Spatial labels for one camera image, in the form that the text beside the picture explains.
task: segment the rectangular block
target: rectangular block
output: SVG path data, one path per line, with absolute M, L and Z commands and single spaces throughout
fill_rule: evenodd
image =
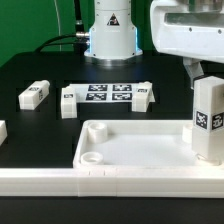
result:
M 62 88 L 61 117 L 62 119 L 77 117 L 76 93 L 72 87 Z
M 49 94 L 50 83 L 36 81 L 19 95 L 20 109 L 34 110 Z
M 0 121 L 0 146 L 7 137 L 5 121 Z
M 152 84 L 150 82 L 139 83 L 136 93 L 132 97 L 132 111 L 146 112 L 149 102 L 152 102 Z
M 192 150 L 207 160 L 219 160 L 224 152 L 224 80 L 197 80 L 194 91 Z

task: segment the white cylinder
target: white cylinder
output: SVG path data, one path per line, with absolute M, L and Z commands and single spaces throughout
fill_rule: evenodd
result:
M 107 140 L 107 125 L 104 123 L 91 123 L 88 126 L 88 137 L 92 143 L 102 143 Z
M 98 152 L 87 152 L 81 156 L 81 164 L 85 166 L 102 165 L 103 156 Z

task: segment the round hole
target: round hole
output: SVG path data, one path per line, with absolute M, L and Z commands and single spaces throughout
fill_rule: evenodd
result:
M 81 164 L 86 166 L 102 165 L 103 156 L 98 152 L 87 152 L 81 156 Z

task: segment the white robot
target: white robot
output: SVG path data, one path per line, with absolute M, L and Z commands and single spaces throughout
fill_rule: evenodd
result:
M 137 28 L 131 22 L 130 0 L 95 0 L 95 23 L 89 31 L 87 61 L 116 66 L 134 61 L 142 54 Z

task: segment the black table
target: black table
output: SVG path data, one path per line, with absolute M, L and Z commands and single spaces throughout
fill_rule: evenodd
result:
M 207 75 L 224 66 L 204 63 Z M 18 95 L 34 81 L 48 80 L 50 94 L 35 111 L 21 111 Z M 156 102 L 147 113 L 130 103 L 78 104 L 77 119 L 61 119 L 61 88 L 71 83 L 150 81 Z M 0 68 L 0 120 L 8 139 L 1 168 L 71 168 L 82 124 L 88 119 L 192 119 L 193 91 L 182 59 L 144 52 L 141 62 L 105 68 L 74 53 L 23 53 Z M 223 223 L 224 200 L 181 198 L 1 197 L 2 223 Z

